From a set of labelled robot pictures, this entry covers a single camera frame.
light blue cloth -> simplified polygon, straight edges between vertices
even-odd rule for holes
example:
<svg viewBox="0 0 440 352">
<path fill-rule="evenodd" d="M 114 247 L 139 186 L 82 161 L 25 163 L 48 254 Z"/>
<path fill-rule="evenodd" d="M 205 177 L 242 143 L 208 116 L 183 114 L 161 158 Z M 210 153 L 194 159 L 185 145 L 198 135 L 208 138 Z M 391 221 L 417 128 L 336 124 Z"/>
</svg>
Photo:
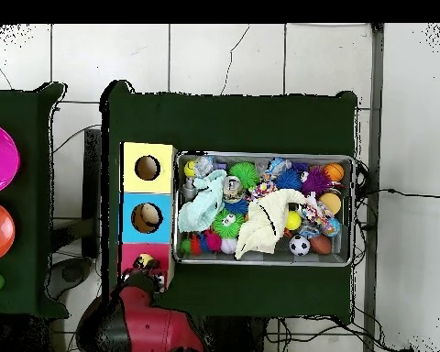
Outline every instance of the light blue cloth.
<svg viewBox="0 0 440 352">
<path fill-rule="evenodd" d="M 180 232 L 201 232 L 213 223 L 216 215 L 224 208 L 225 177 L 225 170 L 214 170 L 207 177 L 194 180 L 193 185 L 200 191 L 180 210 L 178 216 Z"/>
</svg>

table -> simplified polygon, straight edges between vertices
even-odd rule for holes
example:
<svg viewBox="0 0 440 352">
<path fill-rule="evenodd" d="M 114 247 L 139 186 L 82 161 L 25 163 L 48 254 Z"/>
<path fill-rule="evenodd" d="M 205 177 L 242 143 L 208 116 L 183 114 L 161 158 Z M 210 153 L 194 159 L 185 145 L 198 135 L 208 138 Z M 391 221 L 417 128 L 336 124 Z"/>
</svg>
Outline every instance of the table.
<svg viewBox="0 0 440 352">
<path fill-rule="evenodd" d="M 134 93 L 111 82 L 103 113 L 103 293 L 116 283 L 119 144 L 172 144 L 181 150 L 354 155 L 357 98 L 198 96 Z M 351 316 L 351 266 L 343 268 L 178 264 L 157 304 L 197 315 Z"/>
</svg>

metal tray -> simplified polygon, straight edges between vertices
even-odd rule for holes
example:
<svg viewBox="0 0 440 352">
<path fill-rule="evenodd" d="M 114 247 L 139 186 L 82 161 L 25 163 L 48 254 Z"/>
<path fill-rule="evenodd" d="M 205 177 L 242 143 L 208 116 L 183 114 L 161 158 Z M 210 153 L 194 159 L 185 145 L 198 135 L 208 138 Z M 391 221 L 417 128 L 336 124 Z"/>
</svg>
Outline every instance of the metal tray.
<svg viewBox="0 0 440 352">
<path fill-rule="evenodd" d="M 178 151 L 175 159 L 178 179 L 175 180 L 174 196 L 174 231 L 173 253 L 178 262 L 192 264 L 225 264 L 225 265 L 255 265 L 255 266 L 327 266 L 344 267 L 350 264 L 354 257 L 355 233 L 355 187 L 356 187 L 356 162 L 353 158 L 344 155 L 307 155 L 307 154 L 258 154 L 238 152 L 207 151 L 202 155 L 213 156 L 215 162 L 226 163 L 229 169 L 232 165 L 242 161 L 255 162 L 256 160 L 268 161 L 274 157 L 282 157 L 292 162 L 305 162 L 310 166 L 324 166 L 336 162 L 344 168 L 344 178 L 341 181 L 346 188 L 341 190 L 342 206 L 335 216 L 342 225 L 340 234 L 331 238 L 332 252 L 329 255 L 319 255 L 309 252 L 303 257 L 294 256 L 289 250 L 289 238 L 281 238 L 275 247 L 274 254 L 264 254 L 257 251 L 245 253 L 240 260 L 235 260 L 233 255 L 224 253 L 203 253 L 200 256 L 183 255 L 180 246 L 183 236 L 178 230 L 178 213 L 183 205 L 180 186 L 185 183 L 184 165 L 199 156 L 191 151 Z"/>
</svg>

yellow box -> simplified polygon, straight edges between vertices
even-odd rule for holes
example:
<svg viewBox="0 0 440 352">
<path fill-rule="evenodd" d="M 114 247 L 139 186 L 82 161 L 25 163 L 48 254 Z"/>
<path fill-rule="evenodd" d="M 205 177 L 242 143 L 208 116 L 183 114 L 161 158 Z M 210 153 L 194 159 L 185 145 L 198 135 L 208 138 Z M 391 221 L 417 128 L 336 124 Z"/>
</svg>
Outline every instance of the yellow box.
<svg viewBox="0 0 440 352">
<path fill-rule="evenodd" d="M 172 145 L 125 142 L 124 192 L 171 193 L 174 153 L 175 148 Z M 140 173 L 142 177 L 147 177 L 147 175 L 144 175 L 144 168 L 141 168 L 141 165 L 156 166 L 156 177 L 151 179 L 152 175 L 150 174 L 149 181 L 140 178 Z"/>
</svg>

dark green board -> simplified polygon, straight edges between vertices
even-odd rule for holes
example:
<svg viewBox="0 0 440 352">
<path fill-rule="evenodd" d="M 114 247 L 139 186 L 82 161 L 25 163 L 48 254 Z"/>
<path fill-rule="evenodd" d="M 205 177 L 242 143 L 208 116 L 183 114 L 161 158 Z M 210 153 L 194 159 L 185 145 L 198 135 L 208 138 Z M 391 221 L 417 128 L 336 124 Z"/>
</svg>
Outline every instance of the dark green board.
<svg viewBox="0 0 440 352">
<path fill-rule="evenodd" d="M 102 96 L 109 123 L 109 277 L 115 284 L 118 155 L 122 141 L 179 150 L 354 155 L 351 92 L 337 97 L 133 93 L 112 82 Z M 160 306 L 197 315 L 336 315 L 350 320 L 351 267 L 178 264 Z"/>
<path fill-rule="evenodd" d="M 0 274 L 5 277 L 0 314 L 68 316 L 65 307 L 50 300 L 44 289 L 51 259 L 50 116 L 65 89 L 53 82 L 33 92 L 0 91 L 0 127 L 20 153 L 18 173 L 0 192 L 0 204 L 16 226 L 15 242 L 0 258 Z"/>
</svg>

